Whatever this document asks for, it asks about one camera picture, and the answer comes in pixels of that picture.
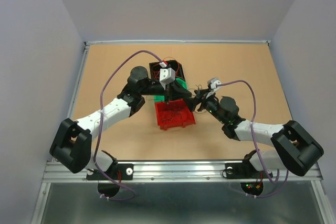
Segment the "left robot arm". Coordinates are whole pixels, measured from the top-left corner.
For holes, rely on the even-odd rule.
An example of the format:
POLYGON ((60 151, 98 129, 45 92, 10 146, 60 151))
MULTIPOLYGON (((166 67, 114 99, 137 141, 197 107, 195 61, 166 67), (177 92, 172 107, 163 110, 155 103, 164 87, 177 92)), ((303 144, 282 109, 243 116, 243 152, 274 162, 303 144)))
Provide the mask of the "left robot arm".
POLYGON ((163 83, 152 80, 145 67, 134 67, 121 93, 99 110, 73 121, 64 119, 50 147, 50 154, 72 173, 98 170, 106 179, 120 175, 117 160, 106 151, 93 151, 92 141, 102 132, 137 113, 146 95, 162 95, 166 102, 190 98, 191 93, 175 80, 171 68, 164 68, 163 83))

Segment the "red plastic bin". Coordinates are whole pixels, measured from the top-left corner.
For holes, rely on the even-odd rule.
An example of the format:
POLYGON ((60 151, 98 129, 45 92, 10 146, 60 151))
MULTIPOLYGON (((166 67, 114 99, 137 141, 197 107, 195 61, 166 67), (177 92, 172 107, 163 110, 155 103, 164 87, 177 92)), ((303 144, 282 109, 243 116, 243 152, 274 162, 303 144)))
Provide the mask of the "red plastic bin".
POLYGON ((187 127, 196 124, 194 114, 190 112, 185 102, 175 100, 166 104, 165 102, 156 102, 155 112, 157 124, 161 130, 168 130, 174 127, 187 127))

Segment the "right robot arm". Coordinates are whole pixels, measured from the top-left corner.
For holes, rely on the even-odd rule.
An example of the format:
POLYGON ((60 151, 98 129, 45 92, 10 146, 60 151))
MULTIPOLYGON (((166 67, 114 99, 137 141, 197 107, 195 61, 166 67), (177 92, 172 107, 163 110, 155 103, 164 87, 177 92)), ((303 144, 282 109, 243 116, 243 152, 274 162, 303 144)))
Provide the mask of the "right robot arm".
POLYGON ((192 98, 185 98, 188 109, 206 110, 222 124, 222 131, 237 141, 252 141, 271 146, 268 151, 255 149, 246 156, 241 170, 253 177, 261 170, 286 169, 303 177, 324 155, 322 146, 296 121, 285 124, 255 123, 239 116, 239 107, 231 97, 217 98, 201 90, 192 98))

